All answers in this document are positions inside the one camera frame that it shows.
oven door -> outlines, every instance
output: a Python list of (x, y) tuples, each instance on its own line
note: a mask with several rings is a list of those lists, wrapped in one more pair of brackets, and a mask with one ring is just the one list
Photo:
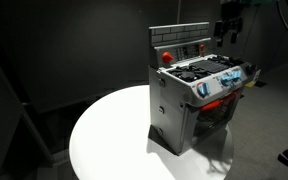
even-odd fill
[(233, 116), (241, 92), (242, 88), (200, 108), (192, 139), (193, 144), (226, 126)]

red button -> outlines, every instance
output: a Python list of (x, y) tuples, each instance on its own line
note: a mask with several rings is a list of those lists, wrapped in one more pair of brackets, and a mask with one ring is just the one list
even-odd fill
[(173, 56), (169, 52), (165, 52), (162, 55), (162, 59), (164, 63), (170, 63), (173, 60)]

black burner grate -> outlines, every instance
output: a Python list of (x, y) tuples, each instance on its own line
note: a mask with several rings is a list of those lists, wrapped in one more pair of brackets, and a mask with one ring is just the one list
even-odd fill
[(228, 69), (229, 67), (223, 64), (219, 64), (213, 61), (198, 61), (195, 63), (191, 63), (190, 66), (194, 66), (196, 68), (200, 68), (203, 70), (206, 70), (210, 73), (217, 73), (220, 71), (223, 71), (225, 69)]

stove burner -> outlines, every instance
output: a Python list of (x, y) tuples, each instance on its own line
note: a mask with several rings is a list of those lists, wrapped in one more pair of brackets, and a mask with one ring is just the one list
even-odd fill
[(209, 75), (207, 71), (194, 66), (176, 67), (176, 69), (169, 71), (169, 73), (186, 82), (193, 82)]

white round table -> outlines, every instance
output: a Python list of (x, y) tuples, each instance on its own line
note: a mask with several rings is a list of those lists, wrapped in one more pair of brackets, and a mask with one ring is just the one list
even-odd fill
[(181, 156), (148, 138), (149, 86), (111, 93), (90, 106), (70, 139), (70, 159), (80, 180), (218, 180), (233, 161), (229, 128)]

